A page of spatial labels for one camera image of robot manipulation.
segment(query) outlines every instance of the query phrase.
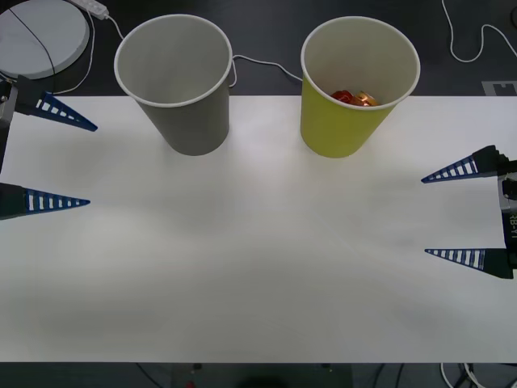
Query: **paper cup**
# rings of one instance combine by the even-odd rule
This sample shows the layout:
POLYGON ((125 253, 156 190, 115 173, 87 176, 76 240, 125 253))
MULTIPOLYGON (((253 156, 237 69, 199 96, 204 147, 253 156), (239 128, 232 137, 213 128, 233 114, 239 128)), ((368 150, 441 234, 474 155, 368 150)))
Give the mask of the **paper cup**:
POLYGON ((360 16, 333 19, 312 31, 301 67, 301 136, 329 158, 356 152, 420 76, 411 42, 389 24, 360 16), (330 97, 340 90, 365 91, 381 105, 357 107, 330 97))
POLYGON ((192 15, 151 19, 124 38, 115 76, 172 148, 213 151, 229 130, 232 48, 214 23, 192 15))

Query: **white round device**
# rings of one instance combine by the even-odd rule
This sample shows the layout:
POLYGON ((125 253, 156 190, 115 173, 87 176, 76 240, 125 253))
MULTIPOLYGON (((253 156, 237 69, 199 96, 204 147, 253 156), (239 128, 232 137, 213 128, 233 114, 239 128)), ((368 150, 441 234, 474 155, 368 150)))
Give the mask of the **white round device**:
MULTIPOLYGON (((56 73, 74 63, 88 44, 88 23, 69 2, 29 0, 12 10, 44 44, 56 73)), ((13 78, 19 74, 30 79, 53 75, 40 42, 9 10, 0 15, 0 71, 13 78)))

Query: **yellow paper cup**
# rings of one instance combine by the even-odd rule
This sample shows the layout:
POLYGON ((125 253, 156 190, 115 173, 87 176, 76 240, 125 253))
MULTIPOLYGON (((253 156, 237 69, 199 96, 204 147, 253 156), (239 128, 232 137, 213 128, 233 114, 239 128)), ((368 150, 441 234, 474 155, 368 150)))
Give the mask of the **yellow paper cup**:
POLYGON ((329 158, 356 152, 382 120, 416 87, 417 51, 400 31, 380 20, 348 16, 317 27, 301 50, 301 136, 329 158), (365 91, 377 107, 357 107, 330 97, 365 91))

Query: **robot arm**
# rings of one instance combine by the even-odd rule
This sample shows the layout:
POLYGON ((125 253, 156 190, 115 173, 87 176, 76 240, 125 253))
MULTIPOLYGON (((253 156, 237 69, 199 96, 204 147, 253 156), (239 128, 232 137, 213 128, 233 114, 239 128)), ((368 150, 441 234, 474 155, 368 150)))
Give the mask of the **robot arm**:
POLYGON ((423 183, 498 177, 499 207, 506 249, 426 249, 431 255, 477 269, 502 279, 513 279, 517 268, 517 161, 489 145, 422 179, 423 183))
MULTIPOLYGON (((94 132, 93 123, 23 76, 0 82, 0 172, 14 112, 39 116, 94 132)), ((0 220, 88 205, 88 200, 0 183, 0 220)))

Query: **cup rim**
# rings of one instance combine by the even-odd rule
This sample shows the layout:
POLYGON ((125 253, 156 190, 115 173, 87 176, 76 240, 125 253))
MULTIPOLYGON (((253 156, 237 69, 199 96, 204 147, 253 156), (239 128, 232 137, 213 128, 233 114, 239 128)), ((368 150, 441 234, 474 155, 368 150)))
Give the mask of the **cup rim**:
POLYGON ((319 26, 314 28, 314 30, 305 39, 304 45, 301 48, 301 68, 303 70, 304 78, 307 79, 307 81, 309 82, 310 86, 312 86, 314 88, 314 90, 316 90, 319 95, 321 95, 322 97, 325 97, 331 103, 335 103, 336 105, 340 105, 342 107, 349 108, 349 109, 355 109, 355 110, 358 110, 358 111, 379 111, 379 110, 390 108, 390 107, 393 107, 393 106, 397 105, 398 103, 400 103, 403 99, 405 99, 408 95, 410 95, 413 92, 414 88, 417 86, 418 80, 420 79, 420 58, 418 57, 418 53, 417 53, 416 48, 413 46, 413 44, 407 38, 407 36, 405 36, 402 32, 398 31, 394 26, 392 26, 390 24, 387 24, 387 23, 385 23, 385 22, 383 22, 381 20, 378 20, 378 19, 367 18, 365 16, 343 16, 341 18, 336 18, 336 19, 328 20, 328 21, 324 22, 323 24, 320 24, 319 26), (409 47, 411 48, 411 51, 414 54, 414 59, 416 60, 416 64, 417 64, 417 73, 416 73, 416 76, 414 78, 413 85, 411 85, 410 89, 402 97, 399 97, 398 99, 392 101, 391 103, 386 103, 384 105, 379 105, 379 106, 376 106, 376 107, 360 107, 360 106, 356 106, 356 105, 351 105, 349 103, 342 103, 341 101, 338 101, 338 100, 332 98, 327 93, 325 93, 322 89, 320 89, 316 85, 316 83, 314 83, 314 81, 311 79, 311 77, 309 76, 309 72, 307 71, 307 68, 305 67, 305 49, 307 48, 307 44, 310 42, 310 40, 313 38, 313 36, 319 30, 321 30, 322 28, 328 26, 329 24, 341 22, 343 20, 352 20, 352 19, 369 20, 369 21, 372 21, 374 23, 382 24, 383 26, 385 26, 385 27, 391 29, 392 31, 396 32, 409 45, 409 47))
POLYGON ((233 58, 232 45, 229 42, 228 36, 226 36, 226 34, 223 32, 223 30, 221 30, 215 23, 212 23, 210 20, 200 18, 199 16, 187 15, 187 14, 174 14, 174 15, 163 15, 163 16, 158 16, 157 18, 149 19, 146 22, 135 27, 131 32, 129 32, 126 35, 126 37, 122 40, 122 42, 119 44, 119 48, 116 50, 115 60, 113 61, 113 67, 115 69, 115 78, 116 78, 116 81, 118 82, 119 86, 122 88, 122 90, 127 95, 129 95, 130 97, 133 97, 139 103, 143 103, 144 105, 149 105, 150 107, 156 107, 156 108, 179 108, 179 107, 184 107, 186 105, 190 105, 192 103, 196 103, 196 102, 208 97, 211 93, 216 91, 219 88, 219 86, 221 86, 221 84, 228 77, 229 71, 232 68, 232 58, 233 58), (138 97, 124 85, 124 83, 120 79, 119 69, 118 69, 120 51, 124 47, 124 45, 128 42, 129 38, 131 38, 131 36, 133 36, 135 33, 137 33, 144 26, 154 23, 159 19, 167 19, 167 18, 195 19, 202 23, 208 24, 209 26, 213 27, 216 31, 218 31, 222 35, 223 39, 225 40, 226 46, 228 47, 228 51, 229 51, 228 65, 226 66, 225 73, 223 74, 221 79, 216 83, 216 85, 214 85, 208 91, 205 91, 202 95, 199 95, 199 96, 195 97, 194 99, 182 101, 181 103, 154 103, 153 101, 148 101, 147 99, 142 99, 141 97, 138 97))

